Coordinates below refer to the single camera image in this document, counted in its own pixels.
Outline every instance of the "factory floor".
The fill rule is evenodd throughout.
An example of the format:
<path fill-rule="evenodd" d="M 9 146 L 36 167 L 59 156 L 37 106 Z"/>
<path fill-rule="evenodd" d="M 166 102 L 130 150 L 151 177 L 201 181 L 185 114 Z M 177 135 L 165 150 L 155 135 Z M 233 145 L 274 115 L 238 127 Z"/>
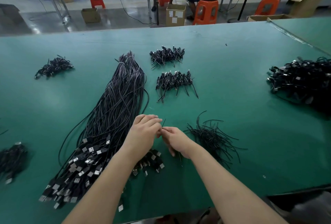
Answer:
<path fill-rule="evenodd" d="M 156 13 L 152 12 L 152 19 L 148 16 L 147 0 L 103 0 L 106 9 L 99 9 L 101 16 L 100 23 L 86 24 L 81 16 L 81 9 L 90 8 L 90 0 L 74 0 L 67 3 L 71 19 L 65 24 L 59 18 L 50 0 L 0 0 L 0 4 L 13 4 L 20 12 L 24 23 L 18 25 L 11 23 L 0 23 L 0 36 L 24 35 L 24 34 L 45 34 L 76 32 L 86 30 L 105 30 L 105 29 L 123 29 L 123 28 L 144 28 L 153 27 L 156 23 Z M 228 9 L 230 0 L 224 0 L 222 11 Z M 219 12 L 217 23 L 226 23 L 230 18 L 237 18 L 244 0 L 233 0 L 230 11 Z M 261 0 L 248 0 L 242 18 L 254 14 Z M 283 13 L 286 7 L 286 1 L 282 0 L 278 7 L 278 13 Z M 173 3 L 187 4 L 186 0 L 174 0 Z M 64 8 L 56 1 L 60 11 Z M 166 6 L 159 8 L 159 23 L 165 25 Z M 187 7 L 186 15 L 191 11 Z M 330 16 L 331 9 L 318 9 L 315 16 Z M 192 22 L 185 20 L 185 25 L 191 25 Z"/>

